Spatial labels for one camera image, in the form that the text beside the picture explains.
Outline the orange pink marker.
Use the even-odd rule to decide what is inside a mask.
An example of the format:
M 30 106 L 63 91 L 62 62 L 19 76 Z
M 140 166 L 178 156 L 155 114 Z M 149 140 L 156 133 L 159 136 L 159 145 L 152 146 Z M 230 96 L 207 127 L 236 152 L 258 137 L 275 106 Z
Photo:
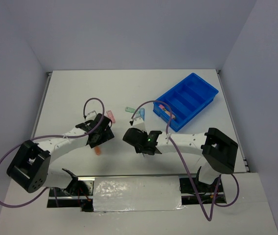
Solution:
M 171 113 L 169 110 L 167 110 L 162 104 L 159 105 L 159 108 L 160 108 L 164 113 L 166 113 L 168 116 L 171 116 L 171 118 L 172 118 L 173 120 L 176 119 L 176 116 L 175 116 L 173 113 Z

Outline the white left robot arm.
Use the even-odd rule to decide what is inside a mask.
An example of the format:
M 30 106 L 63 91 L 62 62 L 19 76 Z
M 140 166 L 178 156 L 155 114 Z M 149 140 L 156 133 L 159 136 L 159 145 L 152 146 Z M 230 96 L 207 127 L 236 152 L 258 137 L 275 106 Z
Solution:
M 113 139 L 111 123 L 102 114 L 91 115 L 60 137 L 40 142 L 27 140 L 19 147 L 6 173 L 28 193 L 41 187 L 59 188 L 66 195 L 73 195 L 79 189 L 87 191 L 88 186 L 70 170 L 52 169 L 50 164 L 75 149 L 94 148 Z

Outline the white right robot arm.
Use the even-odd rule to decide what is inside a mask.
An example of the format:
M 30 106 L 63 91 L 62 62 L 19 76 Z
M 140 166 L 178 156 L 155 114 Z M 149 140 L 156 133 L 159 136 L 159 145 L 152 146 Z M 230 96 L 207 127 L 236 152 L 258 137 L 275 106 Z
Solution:
M 204 157 L 206 162 L 195 180 L 199 191 L 207 191 L 221 174 L 234 173 L 238 144 L 217 128 L 211 127 L 199 134 L 147 133 L 129 128 L 123 141 L 133 146 L 137 153 L 155 155 L 179 151 Z

